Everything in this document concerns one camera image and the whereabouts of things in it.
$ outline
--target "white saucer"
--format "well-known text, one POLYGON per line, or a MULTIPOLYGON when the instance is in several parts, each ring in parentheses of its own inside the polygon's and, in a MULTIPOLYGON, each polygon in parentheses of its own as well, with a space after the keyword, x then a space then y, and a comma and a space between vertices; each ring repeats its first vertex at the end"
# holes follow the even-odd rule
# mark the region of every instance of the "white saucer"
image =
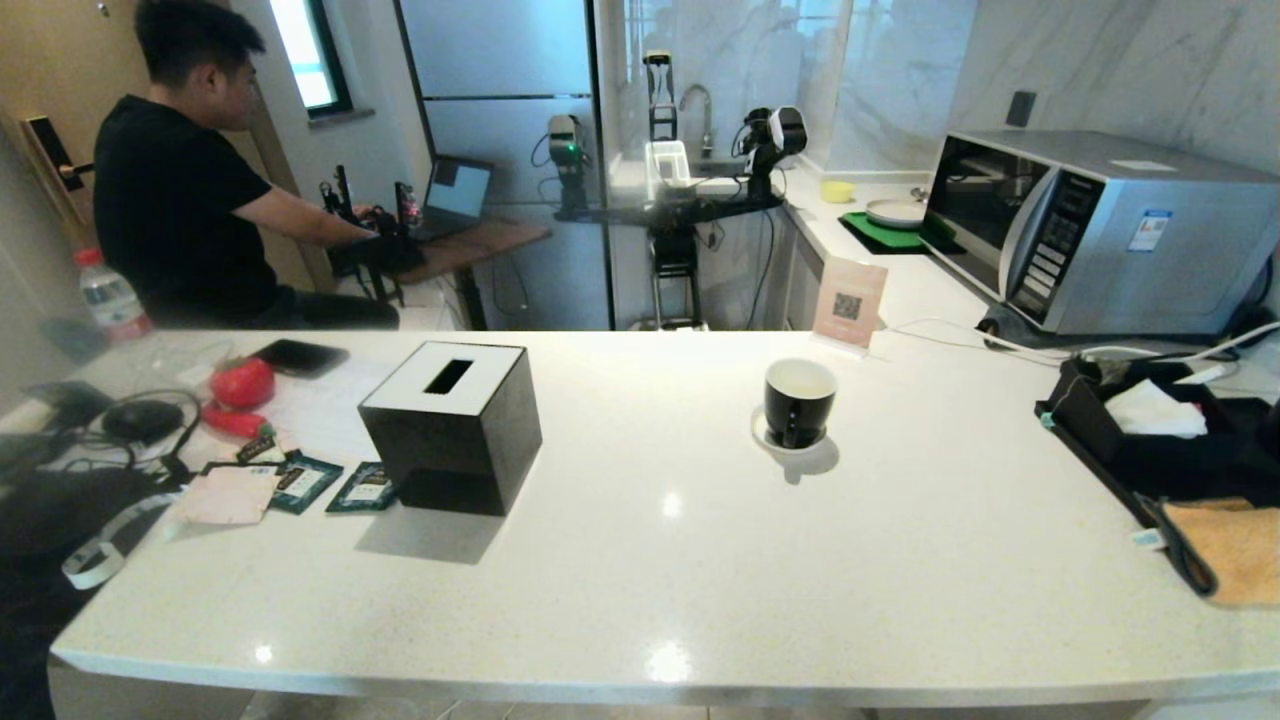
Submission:
POLYGON ((813 441, 813 445, 809 447, 782 447, 780 445, 774 445, 774 442, 769 439, 769 421, 764 418, 764 409, 756 407, 755 413, 751 413, 751 437, 755 438, 756 445, 769 452, 776 452, 778 455, 804 455, 822 447, 822 441, 827 437, 827 430, 823 429, 822 434, 818 436, 818 439, 813 441))
POLYGON ((924 204, 914 200, 872 200, 867 204, 867 219, 886 228, 914 229, 924 222, 924 204))

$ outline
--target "microwave control panel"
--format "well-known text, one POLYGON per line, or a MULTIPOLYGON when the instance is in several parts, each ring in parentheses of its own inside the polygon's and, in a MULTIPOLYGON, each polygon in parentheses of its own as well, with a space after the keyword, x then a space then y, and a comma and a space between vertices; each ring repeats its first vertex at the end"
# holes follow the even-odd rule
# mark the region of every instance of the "microwave control panel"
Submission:
POLYGON ((1012 304, 1037 323, 1043 323, 1048 315, 1050 304, 1066 277, 1105 187, 1098 181, 1070 173, 1064 173, 1057 183, 1012 299, 1012 304))

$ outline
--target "kitchen counter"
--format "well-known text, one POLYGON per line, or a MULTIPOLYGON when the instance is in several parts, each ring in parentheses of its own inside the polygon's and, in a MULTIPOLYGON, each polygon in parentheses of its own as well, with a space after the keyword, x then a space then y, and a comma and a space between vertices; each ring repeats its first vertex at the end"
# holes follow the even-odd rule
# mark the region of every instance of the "kitchen counter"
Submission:
MULTIPOLYGON (((220 337, 244 352, 276 336, 220 337)), ((329 378, 348 391, 425 340, 480 340, 306 338, 351 350, 329 378)), ((161 527, 54 653, 175 683, 506 702, 928 707, 1280 688, 1280 616, 1197 598, 1033 416, 1053 368, 883 332, 865 360, 806 333, 483 341, 529 347, 544 436, 508 518, 326 515, 335 484, 301 516, 161 527), (833 451, 778 460, 753 441, 764 370, 785 356, 837 374, 833 451)), ((84 378, 115 391, 114 361, 84 378)), ((283 382, 276 410, 328 400, 314 388, 283 382)), ((321 439, 353 423, 344 406, 283 424, 326 459, 321 439)), ((230 447, 201 430, 187 457, 230 447)))
MULTIPOLYGON (((819 186, 823 173, 804 159, 796 160, 785 173, 774 170, 772 179, 773 191, 786 199, 783 210, 819 260, 847 258, 890 269, 879 310, 886 325, 936 316, 973 327, 986 314, 986 299, 927 255, 873 255, 840 224, 841 215, 864 210, 872 200, 910 199, 913 187, 927 183, 858 182, 852 202, 831 204, 822 200, 819 186)), ((616 202, 637 202, 644 199, 644 163, 616 160, 609 169, 609 181, 616 202)), ((736 188, 737 183, 732 179, 710 179, 701 182, 698 192, 714 197, 731 195, 736 188)))

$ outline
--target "power outlet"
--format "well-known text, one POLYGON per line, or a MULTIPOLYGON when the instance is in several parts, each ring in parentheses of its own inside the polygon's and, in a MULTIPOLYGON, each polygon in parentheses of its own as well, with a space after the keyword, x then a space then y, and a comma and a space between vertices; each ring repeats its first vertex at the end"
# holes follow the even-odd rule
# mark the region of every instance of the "power outlet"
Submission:
POLYGON ((1024 128, 1028 120, 1032 119, 1032 105, 1036 104, 1036 94, 1029 90, 1019 90, 1014 92, 1014 100, 1009 104, 1009 117, 1005 118, 1005 123, 1024 128))

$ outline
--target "microwave sticker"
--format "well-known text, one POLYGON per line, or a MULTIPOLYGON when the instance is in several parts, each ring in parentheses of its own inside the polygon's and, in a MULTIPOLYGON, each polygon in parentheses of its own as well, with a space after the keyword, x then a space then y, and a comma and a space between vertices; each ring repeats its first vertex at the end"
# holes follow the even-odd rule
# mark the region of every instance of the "microwave sticker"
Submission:
POLYGON ((1152 252, 1160 236, 1165 234, 1169 220, 1174 217, 1169 210, 1147 210, 1142 214, 1142 224, 1129 241, 1129 252, 1152 252))

